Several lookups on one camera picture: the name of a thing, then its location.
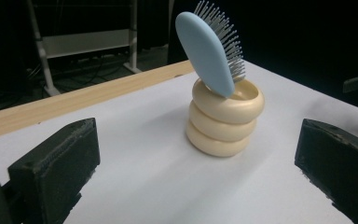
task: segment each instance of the hairbrush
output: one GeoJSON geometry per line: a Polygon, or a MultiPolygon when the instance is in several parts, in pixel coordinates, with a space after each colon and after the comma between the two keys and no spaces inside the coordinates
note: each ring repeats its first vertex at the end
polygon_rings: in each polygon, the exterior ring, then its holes
{"type": "Polygon", "coordinates": [[[237,31],[225,12],[199,1],[194,12],[176,17],[176,33],[196,73],[211,91],[229,97],[245,78],[237,31]]]}

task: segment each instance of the table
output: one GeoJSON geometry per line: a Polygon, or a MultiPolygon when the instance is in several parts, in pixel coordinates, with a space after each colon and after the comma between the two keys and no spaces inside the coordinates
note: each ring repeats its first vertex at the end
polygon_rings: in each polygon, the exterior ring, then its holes
{"type": "Polygon", "coordinates": [[[294,160],[303,119],[358,136],[358,107],[247,62],[246,74],[266,107],[234,157],[187,141],[198,77],[185,61],[0,111],[0,182],[65,124],[94,117],[102,162],[65,223],[351,223],[294,160]]]}

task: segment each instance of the cream-colored holder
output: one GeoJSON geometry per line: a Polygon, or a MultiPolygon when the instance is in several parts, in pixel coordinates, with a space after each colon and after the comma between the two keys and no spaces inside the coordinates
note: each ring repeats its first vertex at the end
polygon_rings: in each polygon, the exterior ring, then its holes
{"type": "Polygon", "coordinates": [[[213,93],[198,79],[193,86],[186,135],[199,150],[230,157],[249,143],[256,118],[264,109],[264,95],[252,82],[235,84],[230,98],[213,93]]]}

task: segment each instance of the white surface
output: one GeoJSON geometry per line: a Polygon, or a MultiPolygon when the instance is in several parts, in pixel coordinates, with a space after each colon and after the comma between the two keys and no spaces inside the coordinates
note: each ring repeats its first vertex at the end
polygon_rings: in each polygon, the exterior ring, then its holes
{"type": "Polygon", "coordinates": [[[192,74],[0,136],[0,182],[12,162],[65,124],[94,117],[102,163],[66,224],[351,223],[294,161],[303,119],[358,136],[358,108],[246,66],[266,107],[234,157],[208,156],[187,141],[192,74]]]}

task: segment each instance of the floor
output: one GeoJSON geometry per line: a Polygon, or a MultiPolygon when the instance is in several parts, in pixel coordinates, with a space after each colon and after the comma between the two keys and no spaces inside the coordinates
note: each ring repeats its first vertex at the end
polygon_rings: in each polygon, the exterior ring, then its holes
{"type": "MultiPolygon", "coordinates": [[[[168,45],[138,52],[137,68],[147,71],[167,64],[168,45]]],[[[123,66],[128,61],[126,52],[104,52],[88,58],[61,58],[49,60],[54,86],[61,92],[74,91],[105,81],[133,75],[123,66]]],[[[40,67],[29,69],[32,92],[28,95],[0,94],[0,110],[50,97],[45,91],[45,79],[40,67]]]]}

